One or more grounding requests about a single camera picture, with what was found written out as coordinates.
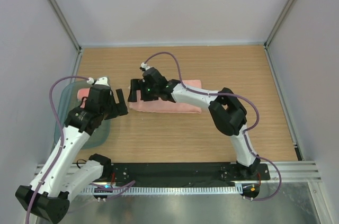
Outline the plain pink towel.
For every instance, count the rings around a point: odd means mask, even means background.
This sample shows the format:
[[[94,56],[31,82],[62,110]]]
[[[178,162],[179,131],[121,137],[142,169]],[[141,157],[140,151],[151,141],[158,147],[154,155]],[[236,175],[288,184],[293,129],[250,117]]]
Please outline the plain pink towel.
[[[137,102],[128,102],[129,107],[138,112],[150,113],[184,113],[184,114],[200,114],[202,108],[191,104],[174,103],[173,99],[168,96],[168,90],[164,89],[166,98],[144,102],[141,100],[140,91],[137,91]]]

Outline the pink bunny towel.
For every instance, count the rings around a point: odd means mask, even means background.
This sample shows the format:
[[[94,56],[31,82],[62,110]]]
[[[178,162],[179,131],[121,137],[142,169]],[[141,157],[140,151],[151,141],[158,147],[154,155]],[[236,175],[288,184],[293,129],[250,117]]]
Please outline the pink bunny towel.
[[[81,88],[78,90],[77,92],[77,99],[80,101],[80,108],[84,108],[85,107],[85,102],[89,96],[90,93],[90,88]]]

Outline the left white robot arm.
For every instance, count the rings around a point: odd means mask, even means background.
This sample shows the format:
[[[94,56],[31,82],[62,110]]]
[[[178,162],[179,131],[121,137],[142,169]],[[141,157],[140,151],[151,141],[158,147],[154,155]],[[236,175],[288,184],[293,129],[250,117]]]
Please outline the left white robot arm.
[[[26,210],[51,223],[59,223],[71,201],[95,180],[108,181],[111,160],[99,154],[90,156],[73,175],[67,172],[78,152],[105,120],[128,113],[123,91],[115,93],[107,85],[93,85],[82,103],[69,111],[60,139],[40,173],[28,186],[20,185],[15,197]]]

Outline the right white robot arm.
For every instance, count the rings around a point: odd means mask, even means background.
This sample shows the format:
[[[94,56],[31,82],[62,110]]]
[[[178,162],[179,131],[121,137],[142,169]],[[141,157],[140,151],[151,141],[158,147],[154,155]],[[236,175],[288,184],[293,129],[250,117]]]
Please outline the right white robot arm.
[[[230,89],[209,91],[187,86],[182,80],[167,80],[156,68],[150,67],[143,70],[142,78],[130,80],[129,102],[137,102],[137,92],[142,101],[163,100],[208,110],[217,130],[230,136],[240,176],[250,180],[257,174],[260,158],[248,136],[247,111],[240,97]]]

